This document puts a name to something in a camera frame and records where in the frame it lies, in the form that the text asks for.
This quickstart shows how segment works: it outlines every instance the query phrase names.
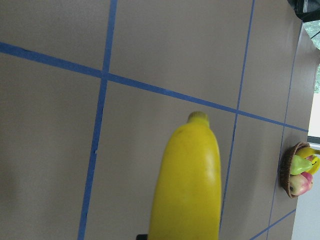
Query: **black object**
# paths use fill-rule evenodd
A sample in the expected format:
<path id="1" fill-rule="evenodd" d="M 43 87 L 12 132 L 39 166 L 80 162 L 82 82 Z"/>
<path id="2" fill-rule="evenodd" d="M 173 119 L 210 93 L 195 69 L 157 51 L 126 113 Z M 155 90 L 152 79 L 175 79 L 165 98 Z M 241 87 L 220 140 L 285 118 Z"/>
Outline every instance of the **black object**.
<path id="1" fill-rule="evenodd" d="M 139 234 L 136 236 L 135 240 L 147 240 L 148 234 Z"/>
<path id="2" fill-rule="evenodd" d="M 304 23 L 320 20 L 320 0 L 288 0 L 295 15 Z"/>
<path id="3" fill-rule="evenodd" d="M 308 136 L 307 142 L 308 143 L 312 143 L 312 144 L 320 144 L 320 137 L 318 137 L 318 136 Z"/>

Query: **banana tip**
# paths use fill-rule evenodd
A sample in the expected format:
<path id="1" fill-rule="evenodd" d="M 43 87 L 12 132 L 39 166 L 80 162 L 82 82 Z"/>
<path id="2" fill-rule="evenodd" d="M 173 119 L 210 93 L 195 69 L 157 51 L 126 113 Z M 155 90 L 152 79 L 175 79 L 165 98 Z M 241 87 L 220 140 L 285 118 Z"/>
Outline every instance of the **banana tip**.
<path id="1" fill-rule="evenodd" d="M 206 113 L 202 111 L 194 111 L 190 113 L 188 117 L 188 123 L 190 122 L 204 122 L 207 126 L 209 126 L 209 117 Z"/>

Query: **wicker basket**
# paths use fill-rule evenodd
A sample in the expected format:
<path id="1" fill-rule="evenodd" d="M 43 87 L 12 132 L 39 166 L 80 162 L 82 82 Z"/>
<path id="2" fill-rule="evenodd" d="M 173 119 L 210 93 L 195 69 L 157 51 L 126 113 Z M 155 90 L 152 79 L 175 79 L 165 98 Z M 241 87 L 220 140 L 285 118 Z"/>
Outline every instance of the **wicker basket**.
<path id="1" fill-rule="evenodd" d="M 306 147 L 310 147 L 308 142 L 298 142 L 295 146 L 289 148 L 284 153 L 282 158 L 280 174 L 279 174 L 280 184 L 291 199 L 297 197 L 295 195 L 291 195 L 290 186 L 289 186 L 292 159 L 298 150 Z"/>

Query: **yellow banana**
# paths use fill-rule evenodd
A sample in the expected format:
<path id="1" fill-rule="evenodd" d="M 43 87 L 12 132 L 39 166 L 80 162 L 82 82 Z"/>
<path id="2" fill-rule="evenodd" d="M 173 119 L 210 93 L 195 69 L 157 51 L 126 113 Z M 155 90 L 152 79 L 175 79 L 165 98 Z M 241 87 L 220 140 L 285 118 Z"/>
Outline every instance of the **yellow banana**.
<path id="1" fill-rule="evenodd" d="M 319 170 L 319 167 L 320 167 L 320 159 L 317 156 L 313 156 L 312 157 L 312 168 L 306 172 L 313 175 Z"/>
<path id="2" fill-rule="evenodd" d="M 295 154 L 305 159 L 314 154 L 320 155 L 320 150 L 316 150 L 311 147 L 303 147 L 300 150 L 298 150 Z"/>
<path id="3" fill-rule="evenodd" d="M 165 148 L 148 240 L 217 240 L 220 211 L 218 143 L 208 116 L 193 112 Z"/>

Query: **dark object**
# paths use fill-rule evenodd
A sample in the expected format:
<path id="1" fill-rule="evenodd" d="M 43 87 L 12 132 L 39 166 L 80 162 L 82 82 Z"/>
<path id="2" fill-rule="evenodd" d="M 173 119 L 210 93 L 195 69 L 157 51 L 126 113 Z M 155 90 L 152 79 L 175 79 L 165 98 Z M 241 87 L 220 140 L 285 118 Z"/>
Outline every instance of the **dark object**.
<path id="1" fill-rule="evenodd" d="M 280 167 L 280 184 L 281 187 L 286 191 L 286 194 L 293 199 L 296 198 L 297 196 L 291 195 L 291 190 L 289 186 L 289 180 L 290 180 L 290 168 L 291 168 L 291 163 L 294 155 L 296 152 L 302 148 L 310 147 L 308 142 L 298 142 L 295 146 L 289 148 L 283 155 L 282 162 L 281 162 L 281 167 Z"/>
<path id="2" fill-rule="evenodd" d="M 320 137 L 318 137 L 318 136 L 308 136 L 307 142 L 308 143 L 313 143 L 313 144 L 320 144 Z"/>
<path id="3" fill-rule="evenodd" d="M 136 236 L 135 240 L 147 240 L 148 234 L 139 234 Z"/>
<path id="4" fill-rule="evenodd" d="M 320 0 L 288 0 L 295 14 L 304 23 L 320 20 Z"/>

